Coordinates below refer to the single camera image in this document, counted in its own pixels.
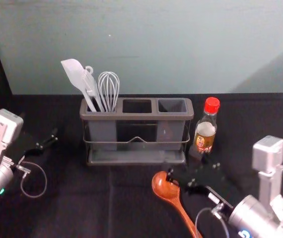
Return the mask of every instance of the bottle label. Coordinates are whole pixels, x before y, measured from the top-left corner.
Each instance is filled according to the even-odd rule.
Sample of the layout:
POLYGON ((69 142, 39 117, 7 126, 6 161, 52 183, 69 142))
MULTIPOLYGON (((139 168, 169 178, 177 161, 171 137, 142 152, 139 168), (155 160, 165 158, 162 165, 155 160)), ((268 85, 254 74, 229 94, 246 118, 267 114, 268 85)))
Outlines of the bottle label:
POLYGON ((214 141, 215 134, 211 136, 203 136, 196 133, 194 145, 200 153, 210 153, 212 149, 212 144, 214 141))

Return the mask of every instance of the white spatula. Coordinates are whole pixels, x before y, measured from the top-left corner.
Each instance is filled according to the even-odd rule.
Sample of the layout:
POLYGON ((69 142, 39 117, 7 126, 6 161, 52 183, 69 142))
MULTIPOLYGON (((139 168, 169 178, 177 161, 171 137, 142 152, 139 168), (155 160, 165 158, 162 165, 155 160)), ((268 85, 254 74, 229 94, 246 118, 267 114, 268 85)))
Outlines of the white spatula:
POLYGON ((87 102, 87 105, 91 109, 91 111, 96 112, 96 109, 91 101, 91 98, 89 97, 86 91, 86 85, 85 82, 83 81, 84 68, 81 65, 81 63, 76 59, 66 59, 61 61, 61 64, 64 70, 66 71, 71 84, 73 84, 74 87, 76 87, 82 92, 87 102))

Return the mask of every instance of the spoon handle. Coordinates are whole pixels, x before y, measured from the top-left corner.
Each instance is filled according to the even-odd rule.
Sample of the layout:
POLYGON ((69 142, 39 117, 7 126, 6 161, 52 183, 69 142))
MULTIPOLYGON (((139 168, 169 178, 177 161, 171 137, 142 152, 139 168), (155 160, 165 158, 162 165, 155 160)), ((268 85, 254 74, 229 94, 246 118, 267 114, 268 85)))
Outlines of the spoon handle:
POLYGON ((197 232, 197 228, 196 228, 195 224, 193 224, 192 220, 190 219, 190 217, 186 213, 185 209, 182 207, 180 201, 175 200, 175 202, 173 204, 177 208, 177 210, 179 211, 180 215, 182 216, 182 218, 183 218, 184 222, 186 223, 189 231, 191 232, 192 237, 193 238, 202 238, 200 232, 199 231, 197 232))

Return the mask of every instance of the light blue wall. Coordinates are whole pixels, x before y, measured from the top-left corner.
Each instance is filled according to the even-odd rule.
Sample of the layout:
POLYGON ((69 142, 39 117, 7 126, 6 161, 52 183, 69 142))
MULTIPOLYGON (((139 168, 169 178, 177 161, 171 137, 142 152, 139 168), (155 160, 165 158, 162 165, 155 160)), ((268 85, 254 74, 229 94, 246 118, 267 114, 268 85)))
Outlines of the light blue wall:
POLYGON ((283 1, 0 0, 13 93, 77 93, 67 58, 121 93, 283 92, 283 1))

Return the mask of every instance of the wooden spoon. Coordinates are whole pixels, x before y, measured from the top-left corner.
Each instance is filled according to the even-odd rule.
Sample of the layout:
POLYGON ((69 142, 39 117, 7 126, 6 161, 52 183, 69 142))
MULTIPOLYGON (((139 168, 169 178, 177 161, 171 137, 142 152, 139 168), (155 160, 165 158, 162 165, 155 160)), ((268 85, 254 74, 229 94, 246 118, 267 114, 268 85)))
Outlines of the wooden spoon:
POLYGON ((198 232, 198 236, 196 235, 197 228, 195 227, 195 224, 193 224, 188 214, 181 205, 180 197, 179 197, 180 188, 171 182, 167 182, 166 176, 167 173, 164 171, 160 171, 154 175, 151 181, 153 192, 159 198, 170 203, 179 211, 193 238, 202 238, 199 232, 198 232))

